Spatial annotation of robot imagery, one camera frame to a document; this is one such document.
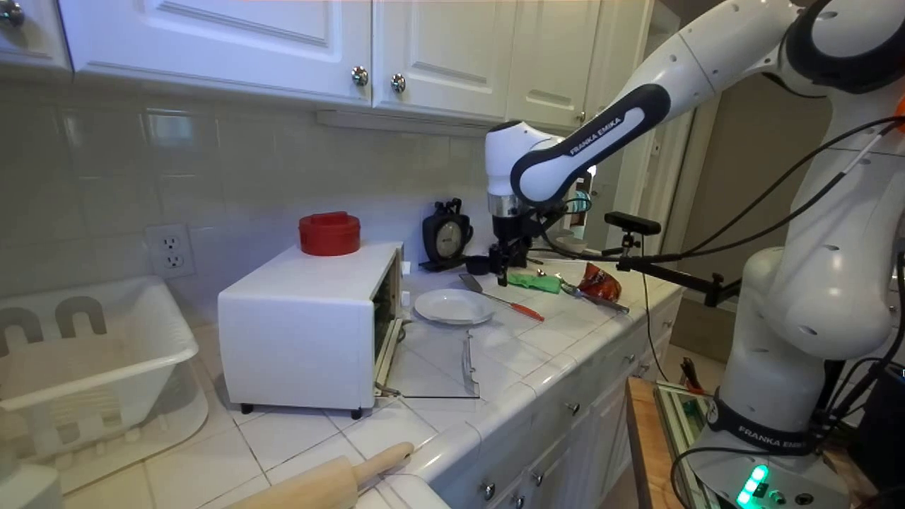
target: electrical outlet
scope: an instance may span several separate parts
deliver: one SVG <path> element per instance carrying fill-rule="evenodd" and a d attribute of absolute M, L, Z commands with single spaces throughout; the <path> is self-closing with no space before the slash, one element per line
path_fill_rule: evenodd
<path fill-rule="evenodd" d="M 191 232 L 181 222 L 147 228 L 147 251 L 160 276 L 186 276 L 195 272 Z"/>

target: plate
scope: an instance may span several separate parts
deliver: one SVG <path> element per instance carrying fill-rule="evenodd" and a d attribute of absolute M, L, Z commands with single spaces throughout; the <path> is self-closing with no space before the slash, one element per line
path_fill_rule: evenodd
<path fill-rule="evenodd" d="M 442 321 L 452 328 L 476 328 L 489 321 L 493 317 L 493 310 L 478 294 L 461 287 L 435 287 L 418 294 L 417 314 L 427 321 Z"/>

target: red lid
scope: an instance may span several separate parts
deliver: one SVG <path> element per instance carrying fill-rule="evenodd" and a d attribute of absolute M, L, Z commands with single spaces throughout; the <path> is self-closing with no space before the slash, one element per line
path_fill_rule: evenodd
<path fill-rule="evenodd" d="M 301 217 L 301 241 L 310 253 L 349 253 L 360 249 L 360 217 L 349 211 L 326 211 Z"/>

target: dish rack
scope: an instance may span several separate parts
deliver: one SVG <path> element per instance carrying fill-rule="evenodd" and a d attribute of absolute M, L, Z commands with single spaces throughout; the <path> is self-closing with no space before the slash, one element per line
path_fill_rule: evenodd
<path fill-rule="evenodd" d="M 62 492 L 141 461 L 205 424 L 195 352 L 157 276 L 0 299 L 0 447 Z"/>

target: white tile countertop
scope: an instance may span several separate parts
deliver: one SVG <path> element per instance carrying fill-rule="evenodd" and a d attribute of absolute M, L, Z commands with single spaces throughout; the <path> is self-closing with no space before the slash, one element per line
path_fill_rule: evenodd
<path fill-rule="evenodd" d="M 338 454 L 360 463 L 367 454 L 413 441 L 413 458 L 360 498 L 360 509 L 431 509 L 445 506 L 431 480 L 498 429 L 517 410 L 557 383 L 582 359 L 618 338 L 646 317 L 646 306 L 677 296 L 679 287 L 653 276 L 625 275 L 605 266 L 623 282 L 628 314 L 599 307 L 567 294 L 483 287 L 539 307 L 547 321 L 489 301 L 495 317 L 482 328 L 442 328 L 418 317 L 397 349 L 390 386 L 380 407 L 355 422 L 349 412 L 257 407 L 240 412 L 226 400 L 216 324 L 195 324 L 202 357 L 186 366 L 198 372 L 209 395 L 208 424 L 160 454 L 109 474 L 65 498 L 68 509 L 213 509 L 244 499 L 271 484 L 294 477 Z M 547 260 L 577 282 L 582 263 Z M 404 279 L 410 296 L 427 287 L 461 287 L 457 275 Z M 407 398 L 465 393 L 461 347 L 472 334 L 472 365 L 482 398 Z"/>

